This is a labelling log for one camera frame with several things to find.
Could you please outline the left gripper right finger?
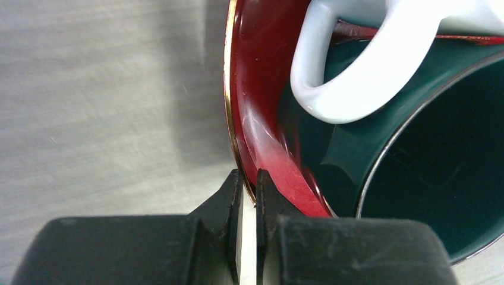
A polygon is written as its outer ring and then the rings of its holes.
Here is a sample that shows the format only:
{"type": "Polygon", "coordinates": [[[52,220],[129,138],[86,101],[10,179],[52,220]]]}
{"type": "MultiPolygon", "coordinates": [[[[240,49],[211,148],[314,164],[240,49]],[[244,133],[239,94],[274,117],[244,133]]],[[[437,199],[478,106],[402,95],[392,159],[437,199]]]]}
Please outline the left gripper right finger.
{"type": "Polygon", "coordinates": [[[430,227],[411,220],[308,217],[257,174],[258,284],[456,284],[430,227]]]}

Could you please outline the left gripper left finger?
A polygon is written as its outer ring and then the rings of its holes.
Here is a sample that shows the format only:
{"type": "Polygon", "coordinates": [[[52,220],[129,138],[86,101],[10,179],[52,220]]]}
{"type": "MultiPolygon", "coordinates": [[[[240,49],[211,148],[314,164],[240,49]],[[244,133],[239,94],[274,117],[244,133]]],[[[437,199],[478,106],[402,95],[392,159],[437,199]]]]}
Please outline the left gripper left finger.
{"type": "Polygon", "coordinates": [[[238,170],[189,214],[56,218],[12,284],[238,284],[241,219],[238,170]]]}

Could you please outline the dark teal cup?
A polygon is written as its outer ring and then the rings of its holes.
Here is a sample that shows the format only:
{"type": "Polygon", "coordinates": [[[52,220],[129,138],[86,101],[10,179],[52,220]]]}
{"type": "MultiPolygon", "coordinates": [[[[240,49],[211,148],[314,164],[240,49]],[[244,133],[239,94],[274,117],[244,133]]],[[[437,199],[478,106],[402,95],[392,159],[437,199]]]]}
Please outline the dark teal cup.
{"type": "Polygon", "coordinates": [[[429,225],[452,263],[503,237],[503,45],[436,39],[377,112],[334,125],[286,85],[282,143],[335,217],[429,225]]]}

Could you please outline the red round tray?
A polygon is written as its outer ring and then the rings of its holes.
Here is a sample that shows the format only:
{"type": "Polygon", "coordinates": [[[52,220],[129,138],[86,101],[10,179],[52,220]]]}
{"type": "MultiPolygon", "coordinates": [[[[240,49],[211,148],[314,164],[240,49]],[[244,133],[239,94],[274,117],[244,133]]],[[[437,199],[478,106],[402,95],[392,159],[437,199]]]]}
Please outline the red round tray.
{"type": "MultiPolygon", "coordinates": [[[[310,189],[284,148],[278,128],[281,95],[286,85],[291,87],[292,60],[310,2],[230,3],[225,34],[226,114],[235,159],[244,171],[253,201],[257,201],[257,174],[264,169],[277,190],[301,213],[309,217],[335,217],[323,205],[322,198],[310,189]]],[[[376,33],[376,27],[338,20],[329,43],[324,80],[330,81],[353,63],[376,33]]],[[[436,39],[503,45],[503,34],[438,33],[433,43],[436,39]]]]}

